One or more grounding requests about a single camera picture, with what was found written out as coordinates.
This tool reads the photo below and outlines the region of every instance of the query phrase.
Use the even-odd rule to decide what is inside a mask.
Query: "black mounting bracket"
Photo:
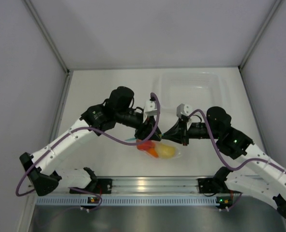
[[[231,171],[226,167],[221,167],[212,178],[199,178],[200,193],[230,193],[225,181]]]

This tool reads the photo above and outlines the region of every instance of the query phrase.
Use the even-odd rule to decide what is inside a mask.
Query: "metal frame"
[[[42,33],[43,37],[47,41],[51,51],[56,56],[57,61],[59,62],[60,66],[62,67],[63,71],[65,73],[68,73],[69,69],[67,68],[67,66],[66,66],[62,56],[60,55],[60,52],[58,51],[54,41],[50,37],[50,34],[48,33],[48,30],[46,29],[44,23],[42,22],[39,14],[37,13],[33,3],[31,2],[31,0],[22,0],[22,2],[24,3],[24,5],[26,6],[28,12],[31,14],[32,18],[34,19],[34,22],[36,23],[36,25],[38,26],[38,28],[39,28],[40,32]]]
[[[278,12],[279,8],[281,7],[284,0],[275,0],[273,6],[271,7],[269,13],[267,14],[265,20],[263,21],[262,25],[259,28],[259,31],[257,32],[256,36],[254,37],[253,41],[251,42],[250,46],[247,49],[247,52],[244,56],[244,58],[241,61],[241,64],[239,65],[239,69],[242,70],[244,66],[246,65],[248,59],[256,49],[258,43],[260,42],[261,38],[263,37],[264,33],[266,32],[266,29],[271,24],[272,19],[275,17],[276,13]]]

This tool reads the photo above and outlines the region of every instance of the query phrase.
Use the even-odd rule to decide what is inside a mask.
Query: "cable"
[[[70,188],[70,189],[72,189],[72,190],[74,190],[74,191],[77,191],[77,192],[86,193],[86,194],[95,196],[95,197],[97,197],[97,198],[100,199],[100,201],[99,201],[99,203],[97,204],[97,206],[94,207],[94,208],[92,208],[92,209],[88,209],[87,212],[97,210],[97,209],[100,207],[100,205],[102,204],[102,202],[103,202],[102,197],[99,196],[98,194],[93,193],[93,192],[88,192],[88,191],[85,191],[85,190],[82,190],[82,189],[79,189],[79,188]],[[40,229],[42,229],[42,228],[48,226],[48,225],[49,225],[53,220],[55,220],[57,217],[59,217],[60,215],[64,214],[65,212],[67,212],[67,211],[69,211],[69,210],[72,210],[72,209],[81,209],[81,207],[80,207],[80,206],[68,207],[68,208],[66,208],[66,209],[64,209],[64,210],[62,210],[62,211],[60,211],[60,212],[58,212],[56,215],[54,215],[54,216],[51,218],[51,220],[50,220],[49,222],[45,223],[44,225],[41,225],[41,224],[39,223],[38,214],[36,214],[36,215],[35,215],[35,222],[36,222],[37,226],[38,226]]]
[[[205,194],[203,194],[204,196],[206,196],[206,197],[212,197],[212,196],[215,196],[217,193],[213,193],[212,195],[205,195]]]
[[[202,122],[202,118],[199,115],[192,115],[192,116],[196,116],[200,119],[200,123]]]
[[[132,105],[130,108],[132,108],[134,106],[134,98],[132,98]]]
[[[231,200],[233,200],[233,191],[232,190],[230,190],[230,198],[231,198]]]
[[[240,193],[239,197],[236,199],[236,201],[233,203],[233,205],[231,205],[228,208],[228,210],[231,210],[231,209],[233,209],[236,206],[236,204],[241,200],[241,196],[242,196],[242,193]]]
[[[134,110],[137,110],[137,109],[139,109],[140,111],[142,111],[142,113],[144,112],[144,109],[143,108],[141,108],[141,107],[136,107]]]
[[[217,154],[217,156],[219,157],[220,161],[224,164],[224,166],[226,166],[229,170],[231,171],[238,171],[240,170],[242,167],[244,167],[246,164],[248,164],[249,162],[252,162],[252,161],[260,161],[260,162],[264,162],[264,163],[268,163],[267,160],[265,159],[260,159],[260,158],[250,158],[246,161],[244,161],[240,166],[234,168],[234,167],[231,167],[226,161],[225,159],[222,157],[222,155],[220,154],[220,151],[218,150],[218,147],[216,145],[216,142],[214,141],[214,138],[213,138],[213,135],[212,135],[212,132],[211,132],[211,127],[210,127],[210,124],[204,114],[204,112],[200,109],[196,109],[194,110],[188,117],[190,118],[191,116],[193,116],[196,112],[199,112],[203,119],[204,119],[204,122],[205,122],[205,125],[206,125],[206,128],[207,128],[207,131],[208,131],[208,134],[210,136],[210,139],[211,139],[211,143],[215,149],[215,152]],[[276,164],[274,163],[268,163],[269,165],[271,165],[272,167],[276,168],[277,170],[283,172],[284,174],[286,174],[286,171],[285,169],[282,169],[281,167],[277,166]]]
[[[117,139],[117,138],[115,138],[115,137],[113,137],[113,136],[111,136],[111,135],[109,135],[109,134],[106,134],[105,132],[103,132],[103,131],[101,131],[101,130],[99,130],[99,129],[93,128],[93,127],[80,127],[80,128],[76,128],[76,129],[72,130],[71,133],[75,133],[75,132],[81,131],[81,130],[91,130],[91,131],[100,133],[100,134],[102,134],[102,135],[104,135],[104,136],[106,136],[106,137],[108,137],[108,138],[110,138],[110,139],[112,139],[112,140],[114,140],[114,141],[116,141],[116,142],[118,142],[118,143],[120,143],[120,144],[123,144],[123,145],[136,146],[136,145],[143,144],[143,143],[145,143],[147,140],[149,140],[149,139],[153,136],[153,134],[156,132],[156,130],[157,130],[157,128],[158,128],[159,119],[160,119],[160,102],[159,102],[159,99],[158,99],[158,97],[157,97],[157,95],[156,95],[155,93],[151,93],[151,97],[154,97],[155,100],[156,100],[156,105],[157,105],[157,118],[156,118],[156,122],[155,122],[155,125],[154,125],[154,127],[152,128],[150,134],[149,134],[145,139],[143,139],[143,140],[141,140],[141,141],[139,141],[139,142],[127,143],[127,142],[125,142],[125,141],[119,140],[119,139]],[[17,197],[22,197],[22,196],[28,195],[29,193],[31,193],[31,192],[33,192],[33,191],[35,190],[35,189],[32,189],[32,190],[27,191],[27,192],[24,192],[24,193],[19,193],[19,189],[20,189],[20,187],[21,187],[21,185],[22,185],[22,182],[23,182],[24,179],[28,176],[28,174],[31,172],[31,170],[32,170],[45,156],[47,156],[52,149],[54,149],[56,146],[58,146],[58,145],[59,145],[64,139],[66,139],[69,135],[70,135],[70,134],[67,133],[67,134],[65,134],[63,137],[61,137],[58,141],[56,141],[56,143],[51,146],[51,149],[50,149],[50,150],[47,150],[41,157],[39,157],[39,159],[38,159],[36,162],[34,162],[34,164],[32,164],[32,165],[26,170],[26,172],[23,174],[22,178],[19,180],[18,185],[17,185],[17,187],[16,187],[15,193],[16,193],[16,196],[17,196]]]

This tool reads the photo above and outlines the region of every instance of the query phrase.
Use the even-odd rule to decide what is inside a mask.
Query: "yellow object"
[[[159,158],[170,159],[175,156],[176,148],[174,146],[168,146],[163,143],[158,143],[155,147]]]

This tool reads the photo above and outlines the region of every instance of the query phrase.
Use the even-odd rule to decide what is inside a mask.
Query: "white table surface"
[[[102,103],[118,86],[126,86],[135,93],[135,106],[144,106],[150,92],[159,93],[158,80],[165,72],[213,72],[227,87],[228,108],[232,126],[251,137],[263,148],[255,119],[246,96],[238,68],[194,68],[194,69],[131,69],[74,71],[67,101],[60,124],[59,135],[66,131],[95,104]],[[161,112],[159,127],[167,131],[177,121],[176,116]],[[120,139],[134,136],[134,129],[117,125],[107,133]],[[97,176],[206,176],[214,175],[223,164],[217,158],[210,140],[190,140],[187,147],[176,144],[182,156],[176,159],[155,159],[138,151],[135,146],[125,146],[100,136],[81,146],[60,165],[61,168],[90,167]],[[238,164],[225,157],[229,164]],[[248,168],[241,174],[254,175]]]

